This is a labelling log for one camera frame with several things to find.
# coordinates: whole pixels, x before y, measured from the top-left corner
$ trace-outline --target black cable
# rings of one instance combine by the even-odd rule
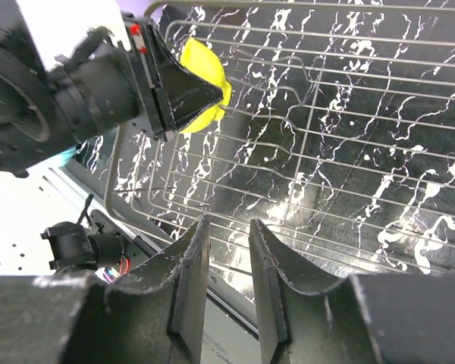
[[[89,226],[91,226],[91,227],[93,226],[93,222],[91,221],[91,218],[89,217],[89,214],[88,214],[88,209],[91,206],[91,202],[93,202],[93,199],[94,199],[94,195],[92,193],[90,193],[88,195],[88,197],[86,198],[86,201],[84,202],[83,211],[81,211],[81,215],[79,215],[79,219],[77,220],[76,224],[80,225],[81,222],[83,222],[83,219],[86,218]]]

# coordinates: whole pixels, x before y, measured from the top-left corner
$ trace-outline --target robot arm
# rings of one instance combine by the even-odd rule
[[[218,87],[179,64],[151,19],[118,9],[106,13],[115,14],[120,26],[112,16],[102,22],[92,14],[94,27],[71,56],[55,55],[50,68],[51,51],[41,49],[47,42],[52,49],[57,44],[54,37],[38,35],[54,30],[31,21],[32,9],[25,4],[0,2],[0,171],[19,177],[125,122],[167,141],[222,100]]]

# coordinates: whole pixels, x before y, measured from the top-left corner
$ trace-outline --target black marble surface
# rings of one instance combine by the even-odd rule
[[[407,5],[400,0],[341,2]],[[455,0],[415,0],[411,5],[455,8]],[[212,259],[246,271],[250,270],[249,253],[233,244],[247,245],[246,223],[251,218],[261,218],[285,236],[282,239],[285,243],[306,252],[307,259],[341,277],[360,270],[427,274],[430,269],[455,270],[455,188],[422,181],[455,186],[455,130],[438,127],[455,127],[455,85],[431,83],[455,83],[455,67],[395,61],[455,64],[455,46],[357,39],[371,36],[455,42],[455,17],[274,9],[264,8],[261,2],[257,8],[243,10],[167,7],[160,21],[161,30],[165,31],[166,24],[176,19],[245,27],[245,30],[227,30],[176,26],[171,28],[168,41],[178,48],[187,36],[208,39],[213,51],[223,56],[228,76],[265,90],[233,81],[230,107],[256,116],[234,113],[232,118],[227,117],[208,129],[241,141],[193,134],[180,135],[177,142],[158,146],[131,128],[122,149],[116,187],[146,190],[135,196],[132,193],[121,196],[127,201],[134,199],[133,205],[150,216],[164,219],[158,223],[173,237],[179,234],[179,225],[187,226],[198,214],[211,212],[215,223]],[[253,27],[272,31],[259,32],[250,29]],[[348,35],[355,39],[283,33],[287,30]],[[216,40],[272,47],[274,50],[249,46],[240,49],[266,61],[284,63],[287,59],[283,61],[283,57],[295,55],[308,68],[304,73],[297,68],[300,64],[295,59],[289,60],[290,67],[242,62],[233,58],[229,45]],[[358,60],[344,54],[393,61]],[[240,53],[236,55],[247,58]],[[421,82],[408,82],[405,78]],[[297,91],[303,104],[313,105],[315,109],[299,105],[295,94],[283,89],[287,86]],[[419,93],[452,99],[411,95]],[[408,124],[321,108],[415,122]],[[270,118],[273,115],[289,118],[291,123]],[[305,133],[302,131],[305,129],[325,135]],[[90,140],[78,156],[100,180],[106,178],[114,136],[111,132]],[[159,154],[155,160],[157,148]],[[135,186],[136,170],[140,178]],[[249,276],[232,271],[223,274],[239,291],[252,296]]]

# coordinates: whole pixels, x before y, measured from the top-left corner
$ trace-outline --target wire rack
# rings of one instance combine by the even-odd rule
[[[251,218],[341,277],[455,271],[455,2],[382,2],[156,4],[173,52],[206,43],[233,97],[202,133],[137,136],[127,186],[120,127],[106,201],[172,237],[212,215],[212,268],[248,297]]]

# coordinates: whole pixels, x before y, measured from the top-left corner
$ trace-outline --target yellow object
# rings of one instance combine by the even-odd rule
[[[184,51],[180,56],[180,64],[190,72],[222,89],[223,99],[221,102],[205,110],[196,120],[181,131],[181,133],[195,133],[208,127],[213,121],[220,121],[223,118],[225,111],[219,106],[229,105],[232,87],[226,81],[224,68],[219,57],[206,45],[194,38],[190,38],[185,43]]]

